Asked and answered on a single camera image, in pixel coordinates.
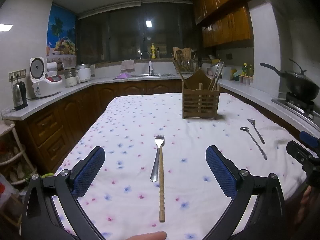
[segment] poster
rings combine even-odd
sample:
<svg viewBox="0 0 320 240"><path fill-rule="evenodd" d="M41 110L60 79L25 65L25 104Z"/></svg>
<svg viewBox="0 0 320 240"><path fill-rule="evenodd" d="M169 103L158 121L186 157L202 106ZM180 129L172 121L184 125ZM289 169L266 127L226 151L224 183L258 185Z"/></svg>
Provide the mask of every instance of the poster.
<svg viewBox="0 0 320 240"><path fill-rule="evenodd" d="M47 33L47 63L56 62L58 70L76 66L76 15L52 5Z"/></svg>

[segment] black wok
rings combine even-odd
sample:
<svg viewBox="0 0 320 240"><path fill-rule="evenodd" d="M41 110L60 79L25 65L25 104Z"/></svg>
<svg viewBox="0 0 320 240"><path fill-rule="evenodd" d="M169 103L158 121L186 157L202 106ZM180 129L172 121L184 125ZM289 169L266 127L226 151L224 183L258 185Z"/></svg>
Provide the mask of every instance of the black wok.
<svg viewBox="0 0 320 240"><path fill-rule="evenodd" d="M309 101L317 97L319 93L319 87L311 79L305 76L304 72L306 70L302 70L302 68L298 64L297 65L301 69L301 73L297 73L294 71L281 72L275 67L266 63L260 63L260 65L272 69L278 74L278 76L285 78L288 89L299 100L308 103Z"/></svg>

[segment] white countertop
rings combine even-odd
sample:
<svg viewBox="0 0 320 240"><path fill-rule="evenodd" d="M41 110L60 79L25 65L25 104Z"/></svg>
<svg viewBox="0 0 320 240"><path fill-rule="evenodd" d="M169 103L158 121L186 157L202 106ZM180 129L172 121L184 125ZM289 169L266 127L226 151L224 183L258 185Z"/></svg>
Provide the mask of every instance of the white countertop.
<svg viewBox="0 0 320 240"><path fill-rule="evenodd" d="M14 112L4 114L3 119L17 120L17 121L24 120L30 115L34 114L35 112L45 108L46 106L95 84L117 83L117 82L126 82L126 81L179 80L179 79L180 79L179 76L139 77L139 78L116 79L116 80L114 80L113 78L94 79L89 82L77 84L74 87L64 88L62 92L47 98L28 100L27 107L19 111L14 111ZM302 120L297 115L290 112L289 110L272 102L271 101L272 97L268 93L257 90L248 85L243 85L237 81L219 80L219 84L221 87L227 90L230 90L244 98L247 98L253 101L254 103L266 108L267 110L273 112L274 114L276 114L277 116L279 116L280 118L284 119L286 122L291 124L293 127L298 129L299 131L304 130L318 138L320 137L320 132L317 131L314 127L312 127L310 124L308 124L307 122L305 122L304 120Z"/></svg>

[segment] metal spoon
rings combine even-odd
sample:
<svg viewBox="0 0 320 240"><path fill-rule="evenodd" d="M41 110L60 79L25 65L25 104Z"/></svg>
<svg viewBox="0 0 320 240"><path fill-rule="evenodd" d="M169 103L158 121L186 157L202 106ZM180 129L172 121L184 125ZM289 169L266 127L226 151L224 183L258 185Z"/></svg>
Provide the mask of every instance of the metal spoon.
<svg viewBox="0 0 320 240"><path fill-rule="evenodd" d="M248 119L248 121L253 125L253 128L256 130L256 132L257 132L257 134L258 134L261 142L262 142L263 144L266 144L266 143L264 142L262 136L260 135L260 133L258 132L258 130L257 130L256 127L255 127L256 121L255 121L254 119Z"/></svg>
<svg viewBox="0 0 320 240"><path fill-rule="evenodd" d="M252 140L255 142L255 144L258 146L260 152L262 153L263 158L266 160L268 159L266 154L264 153L264 151L261 149L261 147L259 146L259 144L256 142L256 140L252 137L251 133L249 132L249 128L248 127L241 127L240 128L241 131L246 131L252 138Z"/></svg>

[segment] gas stove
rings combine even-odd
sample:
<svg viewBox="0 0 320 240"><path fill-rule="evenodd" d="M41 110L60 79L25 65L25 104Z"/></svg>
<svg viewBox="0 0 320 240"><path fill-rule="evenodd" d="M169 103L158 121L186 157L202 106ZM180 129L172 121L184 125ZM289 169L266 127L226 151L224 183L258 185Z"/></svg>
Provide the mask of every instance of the gas stove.
<svg viewBox="0 0 320 240"><path fill-rule="evenodd" d="M313 110L313 101L303 102L289 92L285 98L273 98L271 101L296 114L320 132L320 114Z"/></svg>

